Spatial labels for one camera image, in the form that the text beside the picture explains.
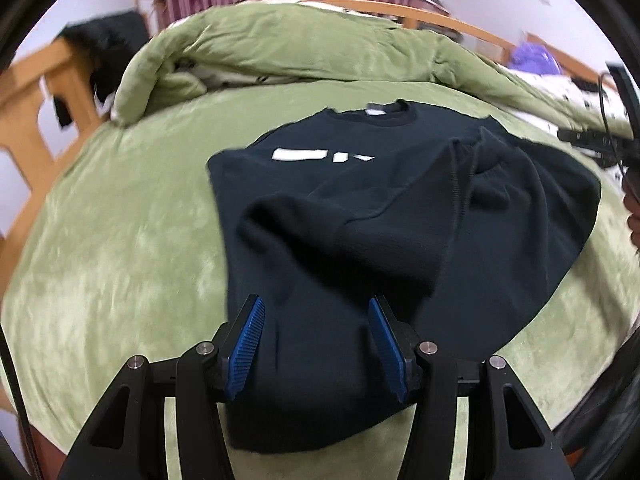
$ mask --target green duvet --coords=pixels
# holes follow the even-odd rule
[[[245,7],[256,10],[249,12]],[[225,320],[225,254],[206,171],[206,161],[213,153],[245,146],[267,130],[325,107],[347,110],[398,98],[473,116],[490,114],[515,135],[566,150],[570,148],[545,132],[479,98],[511,106],[520,100],[517,108],[546,110],[547,117],[558,114],[568,124],[596,121],[580,115],[584,111],[563,108],[568,105],[546,96],[540,98],[523,82],[506,78],[471,53],[460,53],[470,65],[459,62],[455,52],[438,56],[440,64],[448,64],[445,72],[451,76],[447,84],[456,86],[465,80],[462,89],[479,98],[437,84],[442,76],[411,81],[413,76],[405,74],[413,73],[420,59],[428,62],[433,56],[425,55],[430,51],[421,43],[394,43],[393,34],[409,31],[389,28],[373,41],[369,29],[379,30],[380,25],[370,22],[382,20],[303,9],[303,22],[316,20],[324,27],[316,39],[326,37],[327,49],[331,50],[327,45],[333,41],[339,50],[340,42],[345,41],[326,33],[337,24],[357,41],[353,48],[341,49],[339,60],[322,56],[312,41],[308,48],[303,43],[294,48],[290,38],[267,34],[267,29],[259,27],[261,20],[271,19],[262,14],[265,7],[256,4],[201,14],[220,12],[225,17],[218,18],[215,26],[194,25],[199,34],[188,28],[192,43],[180,37],[183,43],[178,53],[167,54],[157,47],[171,43],[162,34],[143,49],[127,70],[117,99],[120,122],[130,125],[108,123],[94,134],[49,194],[33,227],[4,297],[1,322],[31,421],[65,452],[128,357],[144,354],[154,361],[178,356],[211,338]],[[240,8],[241,14],[226,17],[224,13],[234,8]],[[289,11],[278,12],[284,14],[281,20],[287,19]],[[279,26],[277,20],[272,25]],[[425,34],[432,42],[442,41]],[[238,48],[231,52],[227,45],[233,42]],[[189,74],[179,75],[184,85],[171,82],[169,64],[177,56],[197,51],[194,45],[203,43],[210,44],[213,54],[198,62],[224,62],[227,68],[263,70],[265,75],[271,75],[277,65],[278,74],[286,75],[278,53],[281,49],[296,67],[293,75],[300,76],[300,67],[307,66],[306,76],[321,80],[228,89],[197,97],[198,92],[185,90],[199,88]],[[378,49],[386,54],[379,54]],[[362,55],[376,60],[368,65],[372,70],[381,63],[380,77],[373,78],[367,69],[362,78],[369,80],[348,81],[341,70],[357,66]],[[263,63],[270,59],[278,61],[268,68]],[[333,64],[322,66],[327,59],[333,59]],[[484,70],[482,67],[494,74],[494,86],[488,93],[482,86],[488,83],[476,84],[476,76],[468,73],[474,68]],[[508,97],[510,92],[516,97]],[[156,104],[164,103],[156,109],[163,109],[150,113],[154,99]],[[589,162],[585,164],[598,171]],[[640,270],[628,242],[625,219],[619,196],[603,182],[598,218],[582,254],[536,319],[500,352],[551,426],[588,391],[638,314]],[[386,480],[398,474],[412,415],[411,409],[406,410],[315,452],[268,456],[230,449],[230,458],[239,480]],[[458,420],[452,478],[462,478],[464,468],[464,402],[459,404]],[[170,475],[177,479],[170,402],[166,426]]]

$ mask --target bed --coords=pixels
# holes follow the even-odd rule
[[[416,28],[418,21],[453,28],[501,49],[501,61],[514,48],[477,27],[424,10],[363,0],[325,2],[399,16],[408,29]],[[186,76],[162,73],[162,56],[170,56],[168,49],[174,46],[163,39],[169,36],[160,35],[154,41],[158,48],[154,55],[161,54],[160,61],[157,56],[136,57],[116,97],[116,121],[102,124],[104,118],[96,113],[85,84],[88,59],[63,40],[15,63],[0,76],[0,121],[21,135],[9,137],[4,134],[6,128],[0,129],[0,146],[14,158],[31,189],[28,204],[6,239],[0,240],[2,325],[14,349],[31,421],[62,452],[68,451],[126,358],[138,353],[150,360],[174,357],[210,338],[225,320],[225,259],[204,171],[206,160],[216,151],[245,146],[265,131],[323,107],[345,110],[405,98],[473,116],[491,114],[510,132],[567,150],[600,174],[591,161],[548,132],[490,102],[566,126],[597,126],[598,115],[536,90],[492,60],[455,50],[458,57],[446,60],[450,67],[470,62],[477,71],[472,75],[452,72],[457,77],[448,79],[444,72],[422,76],[419,60],[405,66],[398,60],[394,64],[391,56],[377,60],[376,72],[369,73],[353,74],[348,63],[320,64],[310,70],[309,63],[301,62],[292,70],[285,62],[299,52],[292,49],[300,46],[291,42],[276,48],[274,42],[286,25],[280,18],[293,11],[281,10],[282,6],[267,9],[260,3],[245,4],[241,12],[239,7],[216,11],[227,13],[218,22],[226,30],[226,36],[221,35],[226,43],[220,42],[222,46],[208,50],[207,55],[215,55],[220,65],[244,76],[277,75],[296,82],[208,92],[205,85]],[[261,26],[252,30],[260,30],[260,38],[267,38],[260,48],[256,36],[251,41],[242,36],[247,23],[243,20],[247,16],[256,20],[256,12]],[[338,19],[335,10],[295,12],[300,16],[292,18],[292,23],[298,28],[291,32],[309,26],[305,25],[309,20],[335,27],[335,38],[351,39],[355,26],[363,27],[358,29],[364,30],[363,38],[380,28],[375,18],[344,15]],[[421,41],[436,45],[440,40],[432,34],[404,35],[404,46],[411,50]],[[335,59],[351,49],[338,52],[323,45],[334,52]],[[203,51],[196,50],[192,54],[198,61]],[[576,73],[575,66],[563,67]],[[52,94],[65,97],[80,131],[78,140],[55,160],[46,153],[34,127],[42,100],[41,76]],[[613,126],[628,136],[624,121]],[[206,134],[208,128],[214,134]],[[172,186],[178,181],[180,186]],[[640,271],[628,243],[625,218],[616,190],[603,185],[596,227],[583,254],[536,319],[500,352],[552,427],[585,396],[635,328]],[[212,240],[213,248],[204,251]],[[544,377],[540,369],[545,370]],[[11,408],[6,396],[1,405]],[[168,403],[168,463],[171,478],[179,478],[172,409]],[[465,413],[460,402],[452,478],[462,477]],[[405,410],[371,430],[314,452],[261,456],[230,450],[230,458],[239,479],[303,474],[307,478],[392,478],[411,418],[412,409]]]

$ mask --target black sweatshirt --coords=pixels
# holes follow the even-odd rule
[[[266,306],[232,445],[327,446],[402,409],[367,325],[396,316],[481,361],[551,297],[589,237],[598,179],[494,118],[398,101],[385,115],[325,109],[211,157],[228,315]]]

